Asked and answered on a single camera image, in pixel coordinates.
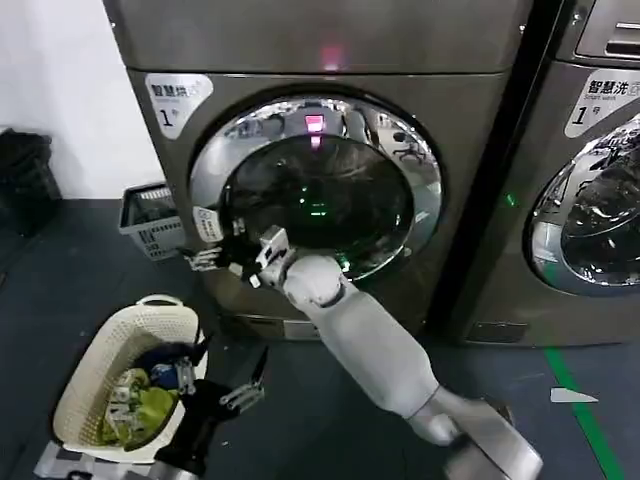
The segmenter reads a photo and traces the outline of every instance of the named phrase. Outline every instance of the laundry basket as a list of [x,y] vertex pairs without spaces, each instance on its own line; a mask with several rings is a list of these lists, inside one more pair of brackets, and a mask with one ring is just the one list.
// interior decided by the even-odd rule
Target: laundry basket
[[[164,305],[151,305],[163,302]],[[203,339],[198,316],[168,295],[150,295],[111,316],[100,328],[67,384],[53,416],[53,433],[66,450],[122,463],[152,463],[173,438],[184,407],[178,402],[165,427],[141,448],[101,445],[99,432],[110,393],[120,375],[144,352],[166,342]],[[195,367],[204,378],[207,355]]]
[[122,197],[119,230],[153,261],[177,255],[177,248],[186,241],[166,183],[127,189]]

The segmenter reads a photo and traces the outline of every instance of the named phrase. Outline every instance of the white wall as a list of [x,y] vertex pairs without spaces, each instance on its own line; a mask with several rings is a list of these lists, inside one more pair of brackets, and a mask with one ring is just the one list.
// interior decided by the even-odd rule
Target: white wall
[[0,125],[53,136],[65,198],[163,178],[101,0],[0,1]]

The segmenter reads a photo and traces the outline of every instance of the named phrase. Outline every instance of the number 1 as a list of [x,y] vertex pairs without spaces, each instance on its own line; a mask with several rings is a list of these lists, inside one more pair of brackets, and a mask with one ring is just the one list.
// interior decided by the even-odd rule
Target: number 1
[[584,114],[587,113],[587,107],[580,107],[580,113],[578,113],[578,118],[576,118],[573,122],[574,125],[584,125]]
[[173,127],[173,123],[171,123],[169,121],[169,117],[167,117],[167,112],[166,110],[160,110],[160,113],[162,114],[162,116],[164,117],[164,123],[162,124],[163,127]]

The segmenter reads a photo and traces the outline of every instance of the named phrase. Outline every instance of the washing machine door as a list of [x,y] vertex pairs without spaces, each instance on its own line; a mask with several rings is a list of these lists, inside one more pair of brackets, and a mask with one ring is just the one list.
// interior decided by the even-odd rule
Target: washing machine door
[[361,279],[436,226],[441,172],[418,131],[377,101],[277,98],[216,130],[193,165],[193,205],[217,212],[225,235],[244,229],[257,242],[285,227],[291,244]]
[[575,294],[640,288],[640,115],[590,142],[549,184],[533,213],[531,258]]

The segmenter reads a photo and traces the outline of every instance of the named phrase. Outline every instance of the gray plastic basket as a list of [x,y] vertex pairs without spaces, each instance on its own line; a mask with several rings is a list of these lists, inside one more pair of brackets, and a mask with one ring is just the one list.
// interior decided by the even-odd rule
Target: gray plastic basket
[[182,222],[166,183],[125,190],[119,230],[154,261],[177,255],[176,248],[185,244]]

